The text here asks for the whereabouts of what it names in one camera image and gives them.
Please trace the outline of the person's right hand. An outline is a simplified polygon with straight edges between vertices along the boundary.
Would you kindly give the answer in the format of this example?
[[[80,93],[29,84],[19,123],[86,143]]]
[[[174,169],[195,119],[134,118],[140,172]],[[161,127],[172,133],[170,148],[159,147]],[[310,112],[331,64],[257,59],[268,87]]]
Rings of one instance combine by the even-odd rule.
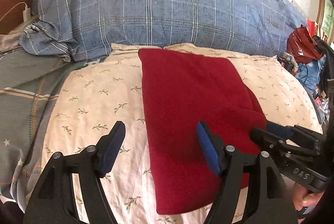
[[[303,207],[316,206],[323,194],[324,192],[309,194],[306,188],[297,183],[292,187],[293,204],[297,211]]]

